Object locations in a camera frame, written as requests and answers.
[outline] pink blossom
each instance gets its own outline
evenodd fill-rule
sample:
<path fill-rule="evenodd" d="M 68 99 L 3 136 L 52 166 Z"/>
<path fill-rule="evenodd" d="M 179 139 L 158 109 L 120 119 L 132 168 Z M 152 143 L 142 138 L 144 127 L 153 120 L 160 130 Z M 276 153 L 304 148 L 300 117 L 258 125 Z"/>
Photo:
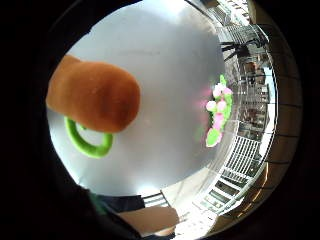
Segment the pink blossom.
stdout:
<path fill-rule="evenodd" d="M 225 88 L 224 90 L 223 90 L 223 94 L 232 94 L 232 91 L 231 91 L 231 89 L 230 88 Z"/>
<path fill-rule="evenodd" d="M 221 100 L 217 104 L 218 111 L 223 111 L 227 107 L 227 103 L 225 100 Z"/>
<path fill-rule="evenodd" d="M 223 115 L 222 115 L 221 113 L 217 113 L 217 114 L 214 116 L 213 121 L 214 121 L 214 125 L 216 125 L 216 127 L 218 127 L 218 128 L 215 127 L 215 129 L 220 129 L 219 126 L 222 125 Z"/>
<path fill-rule="evenodd" d="M 213 93 L 213 97 L 214 98 L 217 98 L 217 97 L 221 96 L 221 90 L 219 90 L 219 89 L 215 88 L 212 93 Z"/>
<path fill-rule="evenodd" d="M 217 103 L 215 101 L 209 101 L 206 105 L 206 108 L 209 112 L 212 112 L 216 105 Z"/>

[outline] white surface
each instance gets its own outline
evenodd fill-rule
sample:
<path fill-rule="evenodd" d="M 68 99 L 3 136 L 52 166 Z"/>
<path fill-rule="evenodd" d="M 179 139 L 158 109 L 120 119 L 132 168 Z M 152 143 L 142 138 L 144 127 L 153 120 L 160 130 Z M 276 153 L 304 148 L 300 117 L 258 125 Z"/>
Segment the white surface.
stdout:
<path fill-rule="evenodd" d="M 210 81 L 217 83 L 224 62 L 213 26 L 193 7 L 183 0 L 147 0 L 119 9 L 69 54 L 118 65 L 141 88 L 137 118 L 98 160 L 78 152 L 63 117 L 48 110 L 52 142 L 78 184 L 99 194 L 133 195 L 181 181 L 214 158 L 216 148 L 195 135 L 206 127 Z M 84 136 L 92 143 L 101 139 L 88 130 Z"/>

